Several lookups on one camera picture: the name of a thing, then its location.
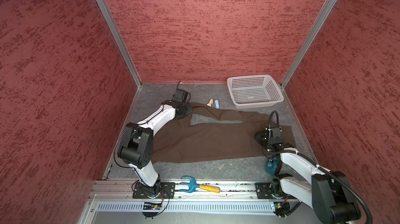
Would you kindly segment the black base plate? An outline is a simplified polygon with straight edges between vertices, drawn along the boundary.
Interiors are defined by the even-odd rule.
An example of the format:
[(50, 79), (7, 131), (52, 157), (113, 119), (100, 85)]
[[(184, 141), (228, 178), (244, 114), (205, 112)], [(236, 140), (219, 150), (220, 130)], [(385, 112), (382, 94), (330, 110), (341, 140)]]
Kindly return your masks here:
[(288, 197), (274, 197), (272, 194), (270, 182), (256, 182), (255, 183), (255, 193), (259, 200), (270, 200), (275, 202), (283, 202), (284, 200), (287, 201), (297, 201), (296, 198), (289, 195)]
[(149, 187), (140, 182), (133, 187), (133, 199), (173, 199), (175, 194), (175, 182), (156, 182), (153, 187)]

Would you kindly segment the right aluminium corner post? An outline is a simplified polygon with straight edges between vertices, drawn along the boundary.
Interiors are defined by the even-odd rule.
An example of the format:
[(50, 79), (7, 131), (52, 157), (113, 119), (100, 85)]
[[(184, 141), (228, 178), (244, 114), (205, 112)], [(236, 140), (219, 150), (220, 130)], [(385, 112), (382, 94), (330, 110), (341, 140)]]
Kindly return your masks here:
[(298, 53), (296, 54), (292, 64), (290, 65), (288, 71), (286, 72), (285, 76), (283, 77), (280, 87), (282, 90), (286, 88), (289, 84), (290, 79), (294, 75), (296, 69), (300, 65), (302, 59), (304, 58), (305, 54), (307, 53), (309, 47), (311, 46), (312, 42), (314, 41), (315, 37), (319, 33), (320, 29), (322, 28), (324, 22), (328, 18), (330, 12), (332, 11), (333, 7), (335, 6), (337, 0), (326, 0), (321, 7), (315, 21), (312, 24), (306, 38), (304, 39)]

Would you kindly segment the blue yellow garden fork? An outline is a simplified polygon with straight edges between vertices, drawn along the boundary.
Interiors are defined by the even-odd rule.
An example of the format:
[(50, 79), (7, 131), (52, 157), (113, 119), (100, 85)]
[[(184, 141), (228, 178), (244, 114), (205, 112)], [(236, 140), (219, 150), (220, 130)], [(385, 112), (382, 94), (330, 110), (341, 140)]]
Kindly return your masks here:
[(182, 176), (182, 180), (189, 180), (189, 182), (182, 182), (180, 185), (185, 185), (188, 187), (188, 189), (179, 189), (176, 190), (176, 192), (185, 192), (185, 193), (193, 193), (196, 191), (196, 189), (201, 189), (205, 190), (208, 192), (212, 193), (220, 193), (220, 188), (211, 186), (211, 185), (203, 185), (203, 184), (198, 184), (196, 179), (191, 177), (191, 176)]

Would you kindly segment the left aluminium corner post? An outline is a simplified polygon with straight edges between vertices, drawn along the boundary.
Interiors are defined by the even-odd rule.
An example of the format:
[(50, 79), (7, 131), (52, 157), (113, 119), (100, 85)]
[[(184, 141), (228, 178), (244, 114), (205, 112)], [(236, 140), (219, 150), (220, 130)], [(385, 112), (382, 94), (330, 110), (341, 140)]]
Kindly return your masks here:
[(131, 73), (132, 78), (134, 79), (134, 82), (136, 86), (141, 89), (143, 86), (143, 82), (139, 76), (139, 73), (134, 65), (134, 62), (131, 58), (131, 55), (129, 54), (128, 48), (123, 40), (123, 37), (118, 29), (118, 26), (112, 16), (112, 13), (109, 9), (109, 6), (107, 5), (106, 0), (96, 0), (96, 3), (98, 4), (100, 11), (108, 25), (108, 28), (117, 44), (117, 47), (128, 67), (128, 70)]

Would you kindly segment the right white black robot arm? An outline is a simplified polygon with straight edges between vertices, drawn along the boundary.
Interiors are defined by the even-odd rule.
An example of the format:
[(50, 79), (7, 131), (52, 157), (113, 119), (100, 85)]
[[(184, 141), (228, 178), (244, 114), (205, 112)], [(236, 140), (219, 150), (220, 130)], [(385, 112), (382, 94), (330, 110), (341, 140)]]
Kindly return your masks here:
[(361, 218), (364, 210), (367, 221), (372, 217), (362, 199), (351, 189), (347, 177), (332, 172), (285, 143), (281, 128), (266, 127), (255, 133), (262, 151), (270, 154), (265, 171), (273, 176), (269, 193), (275, 199), (292, 196), (309, 206), (323, 224), (347, 224)]

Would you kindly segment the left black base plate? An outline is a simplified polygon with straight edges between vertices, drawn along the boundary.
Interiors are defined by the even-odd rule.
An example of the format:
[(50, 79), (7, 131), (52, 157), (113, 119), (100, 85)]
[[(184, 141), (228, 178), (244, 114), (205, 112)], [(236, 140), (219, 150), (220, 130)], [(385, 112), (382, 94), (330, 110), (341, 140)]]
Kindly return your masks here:
[(153, 187), (149, 187), (140, 182), (133, 187), (133, 199), (173, 199), (175, 194), (175, 182), (156, 182)]

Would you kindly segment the aluminium corner post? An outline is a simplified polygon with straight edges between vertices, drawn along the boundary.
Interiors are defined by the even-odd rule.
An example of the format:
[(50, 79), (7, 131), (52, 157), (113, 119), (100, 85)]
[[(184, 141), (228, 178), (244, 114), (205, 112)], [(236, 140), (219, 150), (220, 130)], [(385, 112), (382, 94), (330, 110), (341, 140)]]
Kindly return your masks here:
[(307, 53), (309, 47), (311, 46), (312, 42), (314, 41), (315, 37), (319, 33), (320, 29), (322, 28), (324, 22), (328, 18), (330, 12), (332, 11), (333, 7), (335, 6), (337, 0), (326, 0), (321, 7), (315, 21), (312, 24), (306, 38), (304, 39), (298, 53), (296, 54), (292, 64), (290, 65), (288, 71), (286, 72), (285, 76), (283, 77), (280, 87), (282, 90), (286, 88), (289, 84), (290, 79), (294, 75), (296, 69), (300, 65), (302, 59), (304, 58), (305, 54)]
[(128, 67), (128, 70), (131, 73), (132, 78), (134, 79), (134, 82), (136, 86), (141, 89), (143, 86), (143, 82), (139, 76), (139, 73), (134, 65), (134, 62), (131, 58), (131, 55), (129, 54), (128, 48), (123, 40), (123, 37), (118, 29), (118, 26), (112, 16), (112, 13), (109, 9), (109, 6), (107, 5), (106, 0), (96, 0), (96, 3), (98, 4), (100, 11), (108, 25), (108, 28), (117, 44), (117, 47)]

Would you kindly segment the teal small bottle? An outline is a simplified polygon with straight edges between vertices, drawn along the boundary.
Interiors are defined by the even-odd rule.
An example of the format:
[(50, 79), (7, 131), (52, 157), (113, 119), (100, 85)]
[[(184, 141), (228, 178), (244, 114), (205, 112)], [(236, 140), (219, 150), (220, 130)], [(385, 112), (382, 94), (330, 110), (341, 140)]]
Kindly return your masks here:
[(271, 157), (267, 159), (265, 171), (272, 176), (276, 176), (280, 173), (281, 167), (282, 161), (277, 157)]

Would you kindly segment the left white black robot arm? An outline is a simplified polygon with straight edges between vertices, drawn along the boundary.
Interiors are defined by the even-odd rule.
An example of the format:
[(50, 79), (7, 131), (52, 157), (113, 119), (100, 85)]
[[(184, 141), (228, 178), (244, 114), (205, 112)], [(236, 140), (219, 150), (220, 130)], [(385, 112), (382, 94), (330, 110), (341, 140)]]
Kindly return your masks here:
[(116, 154), (138, 176), (139, 184), (149, 198), (156, 198), (161, 191), (160, 176), (155, 171), (151, 158), (154, 153), (154, 136), (172, 120), (183, 119), (192, 114), (188, 102), (165, 101), (149, 117), (138, 123), (127, 124), (122, 133)]

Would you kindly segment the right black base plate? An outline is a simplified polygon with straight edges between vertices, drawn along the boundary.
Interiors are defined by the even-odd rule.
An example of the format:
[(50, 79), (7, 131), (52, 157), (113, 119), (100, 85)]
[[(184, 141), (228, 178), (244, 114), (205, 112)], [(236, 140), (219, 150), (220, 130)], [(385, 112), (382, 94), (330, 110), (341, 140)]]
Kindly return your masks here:
[(259, 200), (270, 200), (275, 202), (283, 202), (284, 200), (287, 201), (297, 201), (296, 198), (289, 195), (288, 197), (274, 197), (272, 194), (270, 182), (256, 182), (255, 183), (255, 193)]

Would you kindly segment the white plastic basket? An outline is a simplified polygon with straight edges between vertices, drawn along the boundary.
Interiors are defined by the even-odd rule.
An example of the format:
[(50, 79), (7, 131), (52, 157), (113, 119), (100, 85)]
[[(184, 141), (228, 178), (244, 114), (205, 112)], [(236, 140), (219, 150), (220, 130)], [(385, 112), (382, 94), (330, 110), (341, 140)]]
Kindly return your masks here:
[(270, 75), (230, 77), (227, 85), (238, 110), (270, 107), (284, 101), (280, 87)]

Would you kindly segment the brown trousers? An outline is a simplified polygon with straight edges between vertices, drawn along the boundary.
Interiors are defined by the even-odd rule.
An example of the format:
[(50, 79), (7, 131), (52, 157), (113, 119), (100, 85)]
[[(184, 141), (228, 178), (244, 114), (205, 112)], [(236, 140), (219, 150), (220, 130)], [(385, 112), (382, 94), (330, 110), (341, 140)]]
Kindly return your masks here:
[(191, 125), (192, 116), (173, 119), (154, 136), (153, 163), (194, 163), (262, 156), (255, 134), (268, 127), (269, 115), (190, 104), (193, 114), (213, 123)]

